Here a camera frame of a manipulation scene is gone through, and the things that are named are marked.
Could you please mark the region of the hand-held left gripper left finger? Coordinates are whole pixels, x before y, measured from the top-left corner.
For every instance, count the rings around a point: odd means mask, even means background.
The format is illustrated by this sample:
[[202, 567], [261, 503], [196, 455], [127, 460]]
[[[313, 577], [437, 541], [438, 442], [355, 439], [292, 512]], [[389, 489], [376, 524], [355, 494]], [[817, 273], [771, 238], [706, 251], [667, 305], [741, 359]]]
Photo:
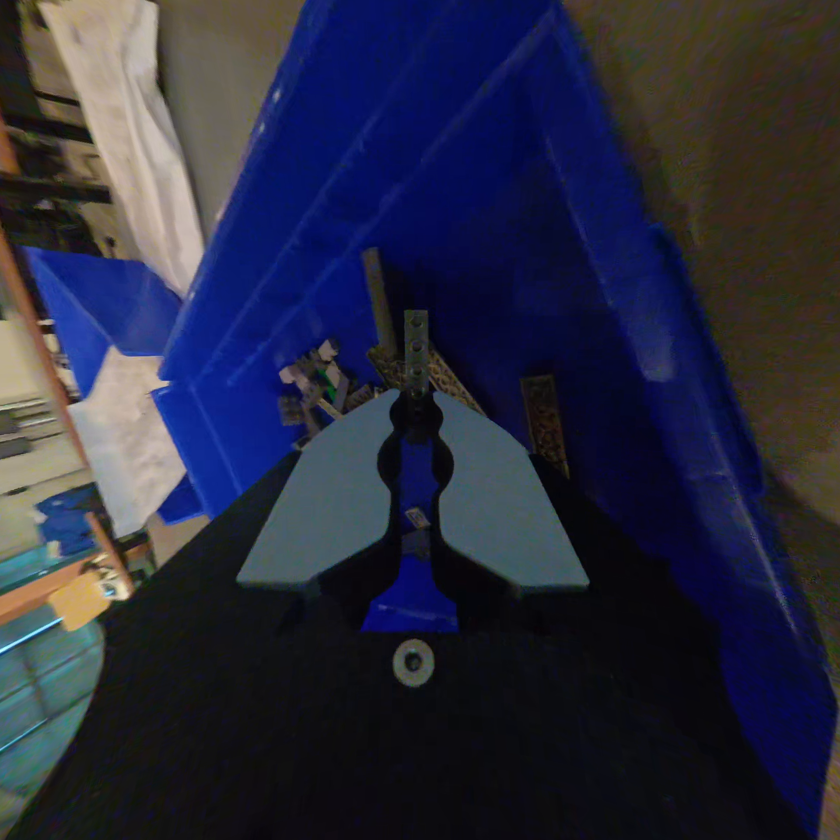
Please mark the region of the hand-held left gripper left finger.
[[392, 409], [401, 396], [390, 390], [363, 404], [303, 450], [238, 573], [240, 586], [305, 605], [331, 601], [362, 627], [400, 568]]

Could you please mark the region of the long grey studded brick plate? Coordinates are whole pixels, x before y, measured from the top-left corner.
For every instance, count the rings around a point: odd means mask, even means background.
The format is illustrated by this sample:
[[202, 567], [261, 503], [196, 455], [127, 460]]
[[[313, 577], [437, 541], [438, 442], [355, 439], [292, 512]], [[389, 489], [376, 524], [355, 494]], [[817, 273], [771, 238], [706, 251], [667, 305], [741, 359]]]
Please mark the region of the long grey studded brick plate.
[[404, 311], [405, 389], [414, 401], [425, 398], [429, 388], [429, 333], [426, 310]]

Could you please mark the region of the large blue plastic bin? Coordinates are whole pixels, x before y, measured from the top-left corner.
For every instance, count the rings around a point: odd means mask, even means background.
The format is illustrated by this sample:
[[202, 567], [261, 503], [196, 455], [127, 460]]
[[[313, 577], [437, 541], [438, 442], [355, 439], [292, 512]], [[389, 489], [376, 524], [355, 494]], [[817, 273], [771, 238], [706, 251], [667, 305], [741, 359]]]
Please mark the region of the large blue plastic bin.
[[698, 299], [558, 2], [306, 2], [155, 399], [209, 517], [291, 447], [286, 360], [336, 338], [372, 375], [371, 246], [523, 444], [520, 379], [554, 374], [572, 478], [717, 623], [745, 735], [815, 837], [837, 714], [823, 643]]

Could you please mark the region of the grey desk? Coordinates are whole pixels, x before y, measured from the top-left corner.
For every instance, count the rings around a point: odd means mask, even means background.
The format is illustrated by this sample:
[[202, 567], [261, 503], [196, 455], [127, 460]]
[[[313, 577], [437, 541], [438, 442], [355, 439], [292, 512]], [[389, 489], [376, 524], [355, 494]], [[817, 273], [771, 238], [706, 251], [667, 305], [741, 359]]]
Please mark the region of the grey desk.
[[[681, 258], [838, 679], [838, 2], [558, 2]], [[306, 2], [162, 2], [208, 244]]]

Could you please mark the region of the dark grey narrow brick plate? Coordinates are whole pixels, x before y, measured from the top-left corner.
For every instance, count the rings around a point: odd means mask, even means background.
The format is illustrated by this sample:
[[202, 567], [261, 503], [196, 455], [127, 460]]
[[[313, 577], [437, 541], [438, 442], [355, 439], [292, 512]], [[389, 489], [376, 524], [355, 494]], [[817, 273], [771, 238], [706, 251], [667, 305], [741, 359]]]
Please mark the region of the dark grey narrow brick plate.
[[570, 465], [553, 375], [522, 377], [520, 387], [532, 451], [568, 479]]

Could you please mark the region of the pile of small grey bricks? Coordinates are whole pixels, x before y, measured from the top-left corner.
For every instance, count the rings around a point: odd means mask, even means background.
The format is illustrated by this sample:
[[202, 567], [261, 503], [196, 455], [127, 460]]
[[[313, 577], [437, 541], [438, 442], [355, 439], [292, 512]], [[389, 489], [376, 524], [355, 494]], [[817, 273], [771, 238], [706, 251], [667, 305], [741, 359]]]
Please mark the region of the pile of small grey bricks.
[[326, 339], [279, 372], [285, 388], [278, 398], [280, 420], [284, 427], [303, 429], [294, 444], [298, 450], [383, 393], [381, 387], [361, 384], [342, 367], [340, 349], [336, 339]]

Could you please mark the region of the dark grey perforated brick plate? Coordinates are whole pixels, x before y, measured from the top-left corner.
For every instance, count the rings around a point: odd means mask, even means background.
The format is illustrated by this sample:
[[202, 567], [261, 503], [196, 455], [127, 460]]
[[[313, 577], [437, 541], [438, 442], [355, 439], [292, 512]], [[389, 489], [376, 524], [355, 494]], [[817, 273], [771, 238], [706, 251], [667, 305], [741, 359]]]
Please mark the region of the dark grey perforated brick plate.
[[[400, 391], [403, 389], [405, 385], [405, 362], [402, 358], [392, 358], [380, 345], [369, 349], [366, 357], [386, 388], [395, 388]], [[429, 348], [429, 382], [435, 390], [451, 396], [479, 415], [487, 416], [432, 344]]]

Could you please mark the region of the long dark grey brick beam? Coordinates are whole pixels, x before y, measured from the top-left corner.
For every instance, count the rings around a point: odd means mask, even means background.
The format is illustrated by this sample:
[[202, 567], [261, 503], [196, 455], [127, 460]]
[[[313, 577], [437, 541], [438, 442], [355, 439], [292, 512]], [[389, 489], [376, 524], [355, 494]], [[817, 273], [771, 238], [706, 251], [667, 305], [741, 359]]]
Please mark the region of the long dark grey brick beam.
[[371, 310], [377, 338], [377, 347], [389, 361], [400, 355], [399, 345], [386, 292], [385, 273], [378, 248], [367, 248], [361, 254], [366, 286], [371, 300]]

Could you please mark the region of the white crumpled paper bag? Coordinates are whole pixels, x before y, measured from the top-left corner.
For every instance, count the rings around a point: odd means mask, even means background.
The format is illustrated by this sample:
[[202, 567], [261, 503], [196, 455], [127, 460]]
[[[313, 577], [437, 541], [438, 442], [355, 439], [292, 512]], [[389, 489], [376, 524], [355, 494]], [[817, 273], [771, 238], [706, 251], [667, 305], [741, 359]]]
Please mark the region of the white crumpled paper bag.
[[89, 395], [70, 406], [114, 534], [141, 530], [186, 476], [154, 402], [161, 359], [110, 347]]

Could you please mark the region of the blue crumpled sheet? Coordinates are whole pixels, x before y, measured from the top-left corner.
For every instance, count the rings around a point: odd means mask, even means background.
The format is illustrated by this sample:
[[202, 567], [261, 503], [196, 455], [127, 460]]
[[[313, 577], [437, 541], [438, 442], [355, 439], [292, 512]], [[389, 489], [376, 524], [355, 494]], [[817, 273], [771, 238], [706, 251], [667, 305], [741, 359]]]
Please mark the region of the blue crumpled sheet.
[[99, 510], [100, 501], [96, 485], [88, 483], [35, 504], [33, 514], [50, 557], [65, 559], [97, 548], [87, 515]]

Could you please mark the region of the tan cardboard piece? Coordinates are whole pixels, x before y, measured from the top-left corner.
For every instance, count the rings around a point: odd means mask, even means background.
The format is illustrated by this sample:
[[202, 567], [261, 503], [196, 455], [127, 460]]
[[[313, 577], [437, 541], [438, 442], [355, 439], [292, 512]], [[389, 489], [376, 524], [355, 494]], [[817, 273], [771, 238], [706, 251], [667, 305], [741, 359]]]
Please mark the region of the tan cardboard piece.
[[63, 629], [74, 633], [105, 613], [110, 606], [127, 601], [133, 592], [133, 583], [113, 568], [90, 568], [52, 592], [47, 604]]

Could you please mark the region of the small blue plastic bin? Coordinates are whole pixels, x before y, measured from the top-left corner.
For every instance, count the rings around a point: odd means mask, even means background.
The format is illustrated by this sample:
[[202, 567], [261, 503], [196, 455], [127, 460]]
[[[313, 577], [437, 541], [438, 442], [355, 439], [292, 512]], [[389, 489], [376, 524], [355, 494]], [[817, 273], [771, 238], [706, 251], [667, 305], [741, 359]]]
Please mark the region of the small blue plastic bin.
[[182, 301], [147, 265], [35, 247], [19, 251], [81, 399], [89, 397], [110, 349], [126, 356], [163, 355]]

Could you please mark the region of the wooden table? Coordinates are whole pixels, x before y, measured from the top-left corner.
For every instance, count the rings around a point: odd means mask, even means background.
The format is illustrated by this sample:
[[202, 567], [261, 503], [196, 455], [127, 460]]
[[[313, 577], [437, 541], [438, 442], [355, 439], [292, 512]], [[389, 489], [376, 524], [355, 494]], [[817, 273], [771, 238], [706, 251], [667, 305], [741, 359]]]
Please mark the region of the wooden table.
[[[69, 435], [70, 442], [84, 467], [88, 466], [81, 441], [68, 414], [70, 404], [66, 387], [61, 383], [53, 356], [45, 342], [45, 335], [39, 326], [36, 307], [30, 296], [25, 279], [20, 273], [18, 259], [9, 244], [6, 233], [1, 231], [1, 275], [2, 291], [10, 294], [10, 308], [14, 320], [24, 329], [24, 347], [35, 353], [34, 370], [38, 385], [46, 393], [46, 402], [54, 410], [63, 430]], [[113, 566], [129, 582], [133, 579], [129, 573], [129, 563], [140, 560], [154, 560], [151, 540], [146, 532], [138, 538], [126, 538], [123, 541], [112, 539], [104, 526], [102, 516], [91, 514], [88, 526], [94, 539], [94, 552], [108, 555], [107, 564]], [[3, 589], [1, 597], [1, 624], [8, 623], [26, 612], [47, 603], [52, 592], [66, 586], [75, 575], [84, 571], [88, 557], [70, 562], [64, 559], [64, 565], [52, 565], [46, 572], [31, 575], [25, 583], [14, 583]]]

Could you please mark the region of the large white paper bag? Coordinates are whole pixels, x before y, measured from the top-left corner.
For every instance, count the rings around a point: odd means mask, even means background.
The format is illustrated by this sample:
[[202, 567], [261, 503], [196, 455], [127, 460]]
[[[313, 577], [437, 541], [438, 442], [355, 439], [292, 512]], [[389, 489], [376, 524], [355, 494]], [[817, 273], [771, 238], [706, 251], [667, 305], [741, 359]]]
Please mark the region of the large white paper bag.
[[158, 81], [158, 5], [75, 1], [38, 7], [142, 261], [185, 298], [205, 246]]

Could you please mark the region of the black shelf rack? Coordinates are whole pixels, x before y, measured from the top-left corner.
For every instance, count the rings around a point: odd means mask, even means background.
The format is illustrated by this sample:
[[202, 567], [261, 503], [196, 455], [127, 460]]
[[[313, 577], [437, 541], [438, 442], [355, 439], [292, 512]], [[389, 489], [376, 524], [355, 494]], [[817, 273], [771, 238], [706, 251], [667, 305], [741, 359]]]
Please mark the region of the black shelf rack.
[[113, 238], [102, 250], [82, 205], [111, 205], [107, 186], [72, 170], [64, 142], [92, 144], [79, 125], [49, 118], [29, 75], [21, 2], [1, 3], [2, 223], [13, 245], [113, 256]]

